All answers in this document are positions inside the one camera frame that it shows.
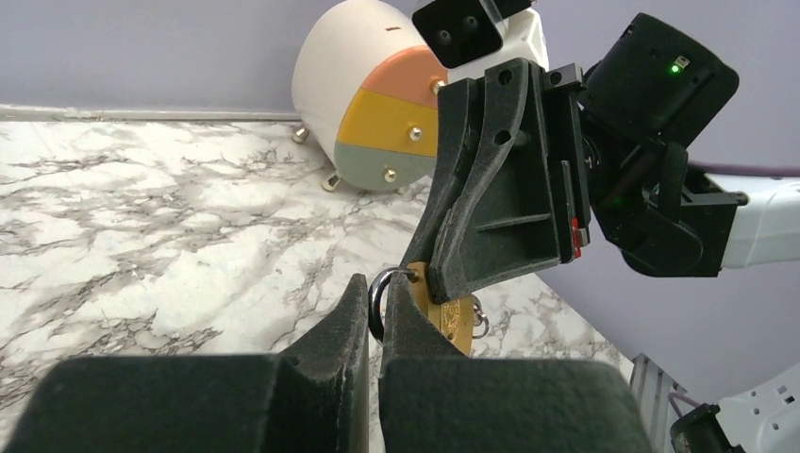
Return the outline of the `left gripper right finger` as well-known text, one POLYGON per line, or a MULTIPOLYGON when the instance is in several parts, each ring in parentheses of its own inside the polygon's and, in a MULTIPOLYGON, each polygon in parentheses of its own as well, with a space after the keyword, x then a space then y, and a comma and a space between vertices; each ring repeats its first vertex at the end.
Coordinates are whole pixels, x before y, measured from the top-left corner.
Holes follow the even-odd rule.
POLYGON ((601 361, 471 359, 389 289, 378 382, 388 452, 650 452, 635 399, 601 361))

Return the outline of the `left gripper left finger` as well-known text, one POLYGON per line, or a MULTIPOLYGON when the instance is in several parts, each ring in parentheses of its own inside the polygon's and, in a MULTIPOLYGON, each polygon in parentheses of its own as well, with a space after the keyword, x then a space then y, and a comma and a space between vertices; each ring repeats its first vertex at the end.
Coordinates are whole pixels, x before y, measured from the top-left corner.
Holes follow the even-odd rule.
POLYGON ((365 452, 367 282, 277 354, 84 356, 37 386, 9 452, 365 452))

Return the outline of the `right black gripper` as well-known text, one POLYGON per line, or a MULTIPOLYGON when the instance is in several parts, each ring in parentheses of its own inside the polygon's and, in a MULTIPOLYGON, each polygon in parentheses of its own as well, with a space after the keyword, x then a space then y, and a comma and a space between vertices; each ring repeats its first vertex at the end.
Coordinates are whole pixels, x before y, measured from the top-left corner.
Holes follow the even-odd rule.
POLYGON ((527 59, 438 95, 437 159, 401 264, 429 263, 443 303, 568 263, 589 244, 582 69, 527 59))

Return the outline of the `brass padlock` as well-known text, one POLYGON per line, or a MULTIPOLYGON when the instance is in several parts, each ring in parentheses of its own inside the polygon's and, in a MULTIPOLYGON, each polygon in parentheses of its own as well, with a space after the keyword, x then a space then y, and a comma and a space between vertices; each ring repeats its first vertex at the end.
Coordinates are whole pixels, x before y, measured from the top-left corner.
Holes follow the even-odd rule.
POLYGON ((373 338, 382 343, 385 333, 383 295, 392 277, 404 276, 411 284, 412 300, 423 316, 458 351, 469 355, 474 340, 488 335, 490 321, 481 302, 473 294, 436 304, 427 276, 428 264, 415 261, 406 266, 395 266, 378 273, 368 287, 368 328, 373 338))

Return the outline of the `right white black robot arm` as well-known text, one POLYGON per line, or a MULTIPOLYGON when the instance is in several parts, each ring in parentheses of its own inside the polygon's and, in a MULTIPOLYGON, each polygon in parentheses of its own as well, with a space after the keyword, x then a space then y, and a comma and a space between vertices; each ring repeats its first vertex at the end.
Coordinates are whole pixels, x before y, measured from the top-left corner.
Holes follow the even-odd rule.
POLYGON ((425 264, 442 304, 577 259, 591 222, 648 277, 798 260, 787 176, 689 161, 738 85, 706 47, 644 13, 588 72, 506 56, 452 82, 406 261, 425 264))

